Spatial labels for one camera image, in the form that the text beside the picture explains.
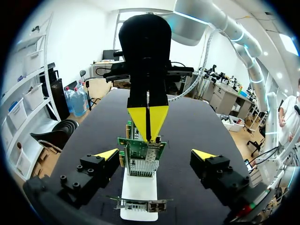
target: white shirt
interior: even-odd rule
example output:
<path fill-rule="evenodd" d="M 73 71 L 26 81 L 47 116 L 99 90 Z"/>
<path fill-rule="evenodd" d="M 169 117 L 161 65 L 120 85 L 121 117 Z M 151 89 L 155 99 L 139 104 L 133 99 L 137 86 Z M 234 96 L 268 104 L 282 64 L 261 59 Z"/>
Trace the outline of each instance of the white shirt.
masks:
<path fill-rule="evenodd" d="M 289 96 L 281 105 L 284 110 L 285 126 L 279 126 L 279 142 L 285 145 L 289 141 L 290 132 L 295 136 L 298 127 L 300 126 L 300 115 L 295 110 L 295 105 L 300 108 L 300 102 L 295 96 Z"/>

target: white stand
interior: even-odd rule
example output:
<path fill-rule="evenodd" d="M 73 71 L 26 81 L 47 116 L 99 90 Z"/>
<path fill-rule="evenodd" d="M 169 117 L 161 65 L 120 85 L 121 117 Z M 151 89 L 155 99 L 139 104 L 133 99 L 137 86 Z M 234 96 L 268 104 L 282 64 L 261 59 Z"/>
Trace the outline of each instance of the white stand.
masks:
<path fill-rule="evenodd" d="M 127 168 L 125 168 L 122 198 L 146 201 L 157 200 L 156 174 L 153 178 L 128 176 Z M 120 216 L 122 219 L 133 221 L 156 221 L 158 219 L 157 212 L 138 212 L 125 209 L 121 209 Z"/>

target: chair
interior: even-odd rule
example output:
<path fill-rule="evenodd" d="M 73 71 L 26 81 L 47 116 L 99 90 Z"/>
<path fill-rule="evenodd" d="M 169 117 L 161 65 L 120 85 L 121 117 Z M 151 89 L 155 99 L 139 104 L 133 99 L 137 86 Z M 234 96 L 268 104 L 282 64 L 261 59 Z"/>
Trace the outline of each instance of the chair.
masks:
<path fill-rule="evenodd" d="M 51 132 L 44 134 L 30 133 L 40 145 L 55 155 L 62 152 L 70 136 L 79 124 L 74 120 L 63 120 L 59 122 Z"/>
<path fill-rule="evenodd" d="M 252 141 L 247 142 L 247 145 L 249 145 L 251 143 L 254 147 L 256 147 L 255 151 L 252 152 L 251 157 L 253 157 L 253 154 L 256 151 L 259 152 L 261 150 L 261 147 L 262 147 L 263 142 L 264 142 L 265 137 L 266 137 L 266 126 L 259 128 L 259 133 L 261 133 L 261 135 L 263 136 L 263 139 L 261 140 L 261 142 L 259 144 L 256 141 L 255 142 L 252 142 Z"/>
<path fill-rule="evenodd" d="M 103 98 L 110 90 L 112 82 L 106 82 L 104 78 L 91 77 L 84 80 L 84 91 L 88 94 L 89 110 L 91 111 L 91 102 L 97 104 L 96 101 Z"/>

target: green circuit board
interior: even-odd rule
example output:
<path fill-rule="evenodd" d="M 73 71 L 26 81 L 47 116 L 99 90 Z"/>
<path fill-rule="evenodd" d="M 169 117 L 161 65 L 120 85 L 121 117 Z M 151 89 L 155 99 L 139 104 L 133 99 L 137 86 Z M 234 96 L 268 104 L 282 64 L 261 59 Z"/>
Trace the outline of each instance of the green circuit board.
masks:
<path fill-rule="evenodd" d="M 133 140 L 127 138 L 118 137 L 118 144 L 125 145 L 129 148 L 130 158 L 134 159 L 145 159 L 148 150 L 148 144 L 141 140 Z M 163 150 L 165 148 L 166 142 L 161 142 L 159 146 L 151 146 L 152 149 L 156 149 L 156 158 L 159 160 Z"/>

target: black table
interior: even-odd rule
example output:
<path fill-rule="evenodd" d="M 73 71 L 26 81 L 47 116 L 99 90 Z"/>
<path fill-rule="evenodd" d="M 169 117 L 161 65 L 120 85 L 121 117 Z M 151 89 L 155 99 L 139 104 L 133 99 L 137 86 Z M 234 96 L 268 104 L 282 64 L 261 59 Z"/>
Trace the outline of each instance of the black table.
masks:
<path fill-rule="evenodd" d="M 113 90 L 90 112 L 70 137 L 51 175 L 59 183 L 60 175 L 68 174 L 80 164 L 79 159 L 114 148 L 117 137 L 125 137 L 129 90 Z M 143 224 L 222 224 L 228 207 L 223 206 L 213 192 L 205 190 L 189 165 L 192 149 L 231 160 L 234 170 L 247 176 L 243 158 L 229 132 L 211 107 L 202 101 L 182 98 L 171 102 L 160 131 L 168 143 L 157 172 L 158 199 L 174 199 L 167 212 L 159 213 L 156 222 Z M 99 189 L 81 210 L 112 224 L 140 224 L 120 218 L 116 201 L 104 195 L 121 196 L 124 168 L 119 167 L 105 189 Z"/>

